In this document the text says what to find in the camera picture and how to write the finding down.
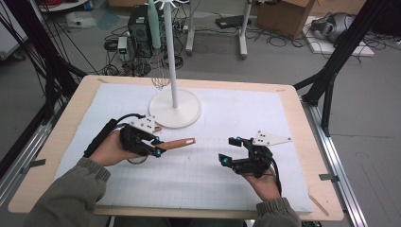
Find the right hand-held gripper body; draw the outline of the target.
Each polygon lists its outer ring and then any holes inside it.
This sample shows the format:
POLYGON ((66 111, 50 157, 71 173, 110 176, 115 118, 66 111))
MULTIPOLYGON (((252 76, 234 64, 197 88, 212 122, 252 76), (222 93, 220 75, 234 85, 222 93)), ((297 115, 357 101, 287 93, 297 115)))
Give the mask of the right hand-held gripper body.
POLYGON ((271 146, 292 141, 288 136, 263 131, 258 131, 254 137, 247 140, 249 140, 250 145, 244 148, 248 151, 248 157, 233 160, 231 169, 236 174, 252 174, 254 176, 262 176, 274 163, 272 152, 270 151, 271 146))

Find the mesh strainer with wooden handle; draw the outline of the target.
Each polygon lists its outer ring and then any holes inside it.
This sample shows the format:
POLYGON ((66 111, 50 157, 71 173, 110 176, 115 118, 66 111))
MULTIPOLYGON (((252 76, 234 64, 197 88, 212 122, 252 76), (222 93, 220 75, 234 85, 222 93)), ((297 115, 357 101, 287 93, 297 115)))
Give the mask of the mesh strainer with wooden handle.
MULTIPOLYGON (((162 154, 163 150, 182 148, 182 147, 186 147, 189 145, 193 145, 195 143, 196 143, 195 138, 185 138, 185 139, 164 142, 164 143, 156 145, 155 148, 159 154, 162 154)), ((140 164, 144 163, 147 160, 147 158, 148 158, 148 156, 146 155, 144 157, 128 159, 128 162, 131 163, 132 165, 140 165, 140 164)))

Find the white stand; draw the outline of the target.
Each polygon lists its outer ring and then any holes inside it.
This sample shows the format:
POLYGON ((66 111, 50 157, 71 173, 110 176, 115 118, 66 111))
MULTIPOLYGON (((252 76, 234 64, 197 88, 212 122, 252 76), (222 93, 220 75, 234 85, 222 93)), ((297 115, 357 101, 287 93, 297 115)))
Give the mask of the white stand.
POLYGON ((154 0, 155 7, 157 3, 161 4, 160 10, 164 14, 170 89, 153 97, 149 103, 149 113, 159 125, 180 129, 198 120, 201 116, 201 101, 193 93, 180 90, 177 86, 171 17, 171 8, 175 2, 181 3, 182 0, 154 0))

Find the whisk with mint green handle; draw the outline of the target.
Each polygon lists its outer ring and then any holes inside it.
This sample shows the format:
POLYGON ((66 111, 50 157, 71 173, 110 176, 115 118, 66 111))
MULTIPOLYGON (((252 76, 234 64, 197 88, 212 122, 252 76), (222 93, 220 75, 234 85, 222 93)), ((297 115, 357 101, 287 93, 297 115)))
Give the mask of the whisk with mint green handle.
POLYGON ((157 89, 162 90, 169 84, 170 79, 167 74, 168 70, 162 53, 159 16, 154 0, 148 0, 148 24, 153 50, 153 54, 149 60, 151 67, 150 77, 153 85, 157 89))

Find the person's left hand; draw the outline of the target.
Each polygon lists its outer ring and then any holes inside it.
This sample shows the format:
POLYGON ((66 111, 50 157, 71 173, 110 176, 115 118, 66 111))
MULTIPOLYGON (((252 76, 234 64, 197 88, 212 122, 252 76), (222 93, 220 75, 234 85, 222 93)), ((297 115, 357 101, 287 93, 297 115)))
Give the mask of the person's left hand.
POLYGON ((124 160, 138 158, 138 154, 123 149, 119 137, 120 131, 112 131, 89 159, 101 166, 114 166, 124 160))

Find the person's right hand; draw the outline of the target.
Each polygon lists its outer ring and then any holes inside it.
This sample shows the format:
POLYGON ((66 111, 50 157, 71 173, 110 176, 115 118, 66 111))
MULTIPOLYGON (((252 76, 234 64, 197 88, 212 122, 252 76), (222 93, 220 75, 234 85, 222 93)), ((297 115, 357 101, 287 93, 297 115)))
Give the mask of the person's right hand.
POLYGON ((271 170, 267 170, 259 178, 254 177, 254 175, 244 175, 243 178, 251 185, 262 201, 280 198, 277 182, 271 170))

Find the white grid mat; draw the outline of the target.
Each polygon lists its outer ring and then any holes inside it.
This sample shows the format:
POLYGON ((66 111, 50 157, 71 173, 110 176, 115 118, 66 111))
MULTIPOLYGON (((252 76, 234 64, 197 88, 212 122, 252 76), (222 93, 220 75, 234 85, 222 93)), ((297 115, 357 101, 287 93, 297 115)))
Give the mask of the white grid mat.
POLYGON ((140 165, 124 161, 110 167, 111 177, 100 200, 102 205, 252 211, 260 201, 250 185, 219 155, 245 158, 245 148, 229 144, 231 137, 252 138, 259 131, 282 137, 270 145, 279 168, 282 194, 298 213, 309 213, 312 205, 297 157, 295 139, 289 129, 282 91, 193 89, 201 102, 200 118, 178 130, 163 128, 163 141, 186 137, 195 144, 177 148, 161 157, 148 157, 140 165))

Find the small white box green light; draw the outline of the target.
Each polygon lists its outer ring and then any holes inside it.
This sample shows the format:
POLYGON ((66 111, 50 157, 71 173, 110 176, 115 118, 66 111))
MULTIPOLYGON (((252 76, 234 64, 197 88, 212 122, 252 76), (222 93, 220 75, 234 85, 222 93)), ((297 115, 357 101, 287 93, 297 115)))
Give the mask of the small white box green light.
POLYGON ((117 44, 117 51, 119 53, 119 57, 121 61, 127 61, 129 58, 128 54, 128 38, 127 37, 119 37, 117 44))

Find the black computer tower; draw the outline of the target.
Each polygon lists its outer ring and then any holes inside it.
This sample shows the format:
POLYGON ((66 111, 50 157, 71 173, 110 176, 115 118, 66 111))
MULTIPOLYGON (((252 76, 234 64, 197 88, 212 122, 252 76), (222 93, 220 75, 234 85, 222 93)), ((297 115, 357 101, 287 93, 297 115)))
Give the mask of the black computer tower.
MULTIPOLYGON (((161 13, 158 11, 159 25, 161 13)), ((153 54, 150 28, 148 24, 148 5, 135 5, 128 22, 134 55, 138 58, 150 58, 153 54)))

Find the white flat board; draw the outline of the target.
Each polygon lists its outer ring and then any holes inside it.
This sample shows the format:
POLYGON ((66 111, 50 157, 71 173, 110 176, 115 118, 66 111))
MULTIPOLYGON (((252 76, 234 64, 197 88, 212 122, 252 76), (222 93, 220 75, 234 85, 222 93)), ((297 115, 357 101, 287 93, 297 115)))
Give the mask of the white flat board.
MULTIPOLYGON (((309 16, 306 19, 303 37, 314 54, 331 55, 335 50, 334 44, 330 43, 319 31, 310 30, 311 22, 315 19, 316 16, 309 16)), ((360 42, 353 52, 354 57, 372 57, 374 54, 374 51, 365 42, 360 42)))

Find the clear plastic bag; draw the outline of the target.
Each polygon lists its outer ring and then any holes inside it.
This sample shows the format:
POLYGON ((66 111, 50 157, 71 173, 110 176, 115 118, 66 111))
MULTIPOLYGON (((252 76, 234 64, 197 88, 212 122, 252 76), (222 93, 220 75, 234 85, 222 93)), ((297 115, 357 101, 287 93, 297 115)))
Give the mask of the clear plastic bag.
POLYGON ((67 25, 74 28, 90 28, 96 25, 96 20, 89 11, 75 11, 65 15, 67 25))

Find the large cardboard box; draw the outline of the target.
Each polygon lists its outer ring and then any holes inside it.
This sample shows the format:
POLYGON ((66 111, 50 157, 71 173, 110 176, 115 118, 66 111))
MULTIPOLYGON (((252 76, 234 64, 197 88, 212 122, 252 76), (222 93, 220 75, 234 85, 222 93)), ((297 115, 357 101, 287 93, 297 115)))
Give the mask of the large cardboard box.
POLYGON ((255 25, 280 36, 295 39, 303 30, 316 0, 264 0, 255 25))

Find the grey rounded device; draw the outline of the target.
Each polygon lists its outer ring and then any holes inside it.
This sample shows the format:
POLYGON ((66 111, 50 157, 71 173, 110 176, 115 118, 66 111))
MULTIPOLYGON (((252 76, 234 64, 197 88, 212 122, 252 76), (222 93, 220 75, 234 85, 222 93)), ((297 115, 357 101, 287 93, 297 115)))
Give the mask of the grey rounded device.
POLYGON ((311 30, 318 31, 334 44, 354 22, 354 17, 345 12, 328 12, 320 19, 311 22, 311 30))

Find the round white table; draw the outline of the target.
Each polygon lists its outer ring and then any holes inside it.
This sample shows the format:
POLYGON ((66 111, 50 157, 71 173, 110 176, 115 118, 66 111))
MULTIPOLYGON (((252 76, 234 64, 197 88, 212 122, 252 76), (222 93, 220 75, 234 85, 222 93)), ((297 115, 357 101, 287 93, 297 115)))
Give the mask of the round white table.
POLYGON ((89 0, 36 0, 42 12, 61 11, 84 5, 89 0))

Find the white metal floor frame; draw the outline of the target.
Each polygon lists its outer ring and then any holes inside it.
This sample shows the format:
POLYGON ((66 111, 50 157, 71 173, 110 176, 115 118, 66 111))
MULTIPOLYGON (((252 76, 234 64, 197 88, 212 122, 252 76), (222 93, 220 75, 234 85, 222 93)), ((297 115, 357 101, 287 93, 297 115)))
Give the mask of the white metal floor frame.
MULTIPOLYGON (((246 30, 248 20, 251 14, 253 0, 245 0, 245 8, 244 13, 242 16, 242 24, 240 29, 238 30, 238 41, 239 41, 239 56, 246 60, 248 57, 248 48, 247 48, 247 41, 246 41, 246 30)), ((189 0, 189 14, 188 14, 188 30, 187 30, 187 38, 186 38, 186 45, 185 45, 185 52, 188 56, 191 56, 193 53, 194 41, 195 41, 195 26, 194 26, 194 13, 196 7, 192 4, 192 0, 189 0)))

